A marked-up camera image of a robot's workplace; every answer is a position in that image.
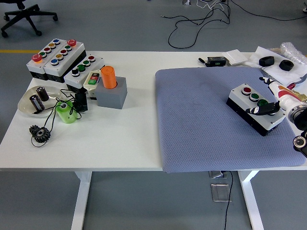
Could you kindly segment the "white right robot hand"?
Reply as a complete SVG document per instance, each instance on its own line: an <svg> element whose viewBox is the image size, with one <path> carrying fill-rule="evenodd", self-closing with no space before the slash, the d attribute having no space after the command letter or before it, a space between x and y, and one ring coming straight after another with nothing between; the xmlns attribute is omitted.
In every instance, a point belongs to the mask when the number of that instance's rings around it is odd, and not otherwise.
<svg viewBox="0 0 307 230"><path fill-rule="evenodd" d="M267 77L260 77L259 79L268 85L277 102L246 109L248 114L270 115L282 109L286 112L286 115L295 117L296 113L307 109L307 104L280 82Z"/></svg>

